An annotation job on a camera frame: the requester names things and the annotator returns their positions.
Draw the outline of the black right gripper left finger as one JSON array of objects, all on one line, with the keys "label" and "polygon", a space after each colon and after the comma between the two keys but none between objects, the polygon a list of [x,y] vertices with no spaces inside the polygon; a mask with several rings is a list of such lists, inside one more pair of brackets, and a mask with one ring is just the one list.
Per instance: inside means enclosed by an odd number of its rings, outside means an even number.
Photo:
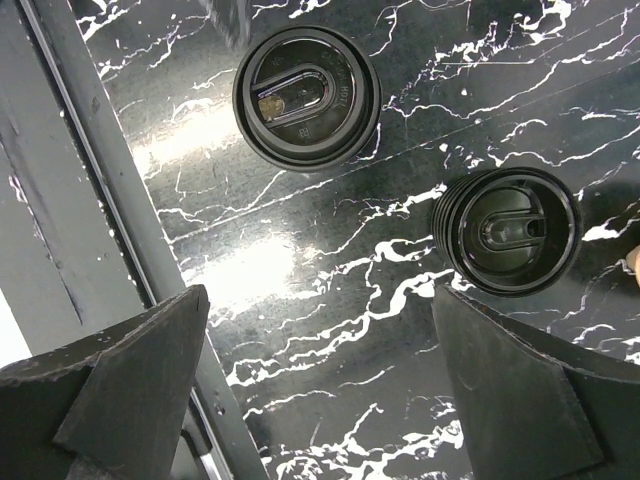
[{"label": "black right gripper left finger", "polygon": [[201,356],[201,285],[1,370],[4,479],[167,479]]}]

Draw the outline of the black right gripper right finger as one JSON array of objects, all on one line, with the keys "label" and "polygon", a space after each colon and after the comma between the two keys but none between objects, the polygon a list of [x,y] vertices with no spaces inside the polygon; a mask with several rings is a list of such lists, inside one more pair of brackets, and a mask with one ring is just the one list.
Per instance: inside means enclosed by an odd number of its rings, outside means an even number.
[{"label": "black right gripper right finger", "polygon": [[433,315],[475,478],[638,478],[638,365],[448,287]]}]

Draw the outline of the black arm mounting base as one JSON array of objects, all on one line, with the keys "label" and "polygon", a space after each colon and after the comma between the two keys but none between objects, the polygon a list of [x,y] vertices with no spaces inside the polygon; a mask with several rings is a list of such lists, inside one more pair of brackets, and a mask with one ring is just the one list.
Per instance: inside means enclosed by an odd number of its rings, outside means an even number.
[{"label": "black arm mounting base", "polygon": [[[27,359],[187,288],[70,5],[1,5],[1,291]],[[204,341],[170,476],[266,475]]]}]

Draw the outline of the brown pulp cup carrier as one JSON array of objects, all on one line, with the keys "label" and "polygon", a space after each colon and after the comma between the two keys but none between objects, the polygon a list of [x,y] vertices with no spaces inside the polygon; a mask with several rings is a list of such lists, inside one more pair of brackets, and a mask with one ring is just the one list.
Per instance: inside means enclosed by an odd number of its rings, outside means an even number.
[{"label": "brown pulp cup carrier", "polygon": [[633,272],[636,283],[640,286],[640,246],[637,245],[626,256],[626,263]]}]

